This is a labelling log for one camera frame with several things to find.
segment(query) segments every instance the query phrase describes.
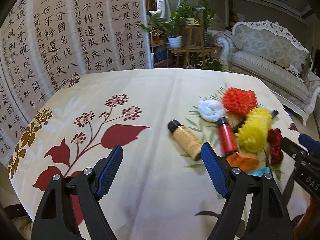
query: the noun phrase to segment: silver screw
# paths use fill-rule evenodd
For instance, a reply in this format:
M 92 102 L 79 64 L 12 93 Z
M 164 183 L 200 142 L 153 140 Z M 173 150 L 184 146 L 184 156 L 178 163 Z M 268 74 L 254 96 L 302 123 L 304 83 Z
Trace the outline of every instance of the silver screw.
M 266 179 L 271 179 L 272 178 L 272 175 L 270 173 L 265 173 L 264 176 L 265 176 Z
M 237 167 L 232 168 L 232 172 L 235 174 L 239 174 L 241 172 L 241 170 Z
M 86 168 L 86 169 L 83 171 L 83 173 L 84 173 L 85 175 L 89 175 L 89 174 L 92 173 L 92 169 L 91 169 L 91 168 Z
M 53 179 L 53 180 L 58 180 L 58 179 L 60 179 L 60 175 L 59 175 L 59 174 L 56 174 L 56 175 L 54 175 L 54 176 L 52 177 L 52 179 Z

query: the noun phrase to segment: floral tablecloth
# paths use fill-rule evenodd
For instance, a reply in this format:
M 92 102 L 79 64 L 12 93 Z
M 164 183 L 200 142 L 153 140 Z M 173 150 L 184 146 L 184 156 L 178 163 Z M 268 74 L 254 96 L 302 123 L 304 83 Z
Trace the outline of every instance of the floral tablecloth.
M 253 90 L 258 102 L 279 111 L 273 128 L 297 142 L 299 133 L 273 93 L 257 78 L 193 69 L 146 69 L 88 74 L 60 89 L 34 117 L 13 152 L 9 177 L 35 218 L 54 174 L 73 176 L 93 167 L 119 144 L 124 158 L 100 206 L 118 239 L 207 239 L 225 200 L 202 160 L 189 158 L 167 129 L 171 119 L 190 127 L 220 154 L 215 125 L 197 113 L 199 97 L 219 98 L 228 87 Z M 259 156 L 261 166 L 264 156 Z M 284 154 L 274 175 L 291 219 L 305 212 L 308 194 L 292 178 Z M 76 219 L 89 239 L 77 197 Z M 245 206 L 237 236 L 249 215 Z

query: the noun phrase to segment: beige bottle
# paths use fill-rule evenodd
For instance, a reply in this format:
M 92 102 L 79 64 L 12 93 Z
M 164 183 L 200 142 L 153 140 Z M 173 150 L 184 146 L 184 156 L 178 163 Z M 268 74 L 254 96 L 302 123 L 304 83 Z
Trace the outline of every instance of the beige bottle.
M 171 120 L 168 129 L 192 159 L 195 161 L 201 159 L 202 142 L 187 127 L 177 120 Z

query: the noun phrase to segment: dark red fabric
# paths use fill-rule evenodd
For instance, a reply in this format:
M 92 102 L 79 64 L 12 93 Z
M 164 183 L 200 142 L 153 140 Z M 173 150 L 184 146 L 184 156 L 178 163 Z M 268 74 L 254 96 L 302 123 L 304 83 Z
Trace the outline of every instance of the dark red fabric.
M 281 150 L 282 135 L 280 129 L 271 129 L 268 132 L 268 143 L 270 143 L 271 166 L 278 165 L 283 160 L 283 152 Z

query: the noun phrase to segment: bottle cap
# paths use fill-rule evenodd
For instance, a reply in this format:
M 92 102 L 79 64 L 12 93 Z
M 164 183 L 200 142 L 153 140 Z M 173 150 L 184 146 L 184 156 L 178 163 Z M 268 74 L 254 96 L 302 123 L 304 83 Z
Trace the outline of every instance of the bottle cap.
M 218 120 L 218 127 L 224 125 L 224 124 L 229 124 L 228 119 L 226 117 L 220 117 Z
M 179 123 L 177 120 L 173 119 L 168 123 L 168 129 L 171 133 L 174 133 L 174 131 L 178 128 L 182 126 L 181 123 Z

